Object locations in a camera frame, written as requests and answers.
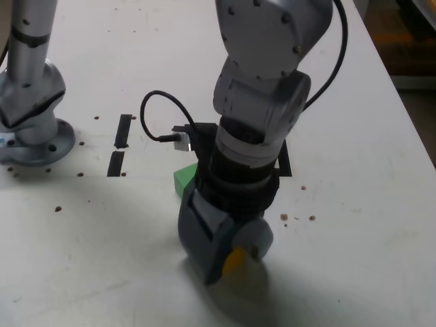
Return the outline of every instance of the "green object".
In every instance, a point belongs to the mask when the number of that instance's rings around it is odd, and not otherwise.
[[[197,164],[187,166],[183,169],[177,170],[174,173],[174,188],[180,199],[183,197],[183,192],[189,182],[196,175]]]

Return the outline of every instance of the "yellow piece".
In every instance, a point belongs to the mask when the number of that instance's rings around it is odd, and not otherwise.
[[[223,265],[223,276],[230,274],[234,269],[239,268],[244,263],[245,250],[237,247],[228,255]]]

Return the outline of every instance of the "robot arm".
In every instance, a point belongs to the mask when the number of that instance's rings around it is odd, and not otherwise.
[[[261,260],[272,244],[263,216],[279,187],[274,166],[311,86],[296,69],[332,19],[331,0],[216,5],[228,52],[213,100],[222,117],[215,128],[198,128],[201,136],[189,127],[175,129],[189,134],[199,158],[183,194],[178,232],[205,283],[221,277],[235,248]]]
[[[65,95],[46,60],[57,0],[13,0],[7,69],[0,74],[0,162],[51,164],[74,145],[74,131],[53,110]]]

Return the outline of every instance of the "metal cylinder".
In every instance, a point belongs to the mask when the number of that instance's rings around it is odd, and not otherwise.
[[[39,85],[57,0],[14,0],[7,74],[23,88]]]

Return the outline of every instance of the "screw hole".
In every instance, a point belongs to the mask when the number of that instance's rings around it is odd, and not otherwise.
[[[288,22],[290,22],[291,21],[291,16],[289,15],[289,14],[284,14],[282,17],[281,17],[281,22],[283,23],[283,24],[287,24]]]

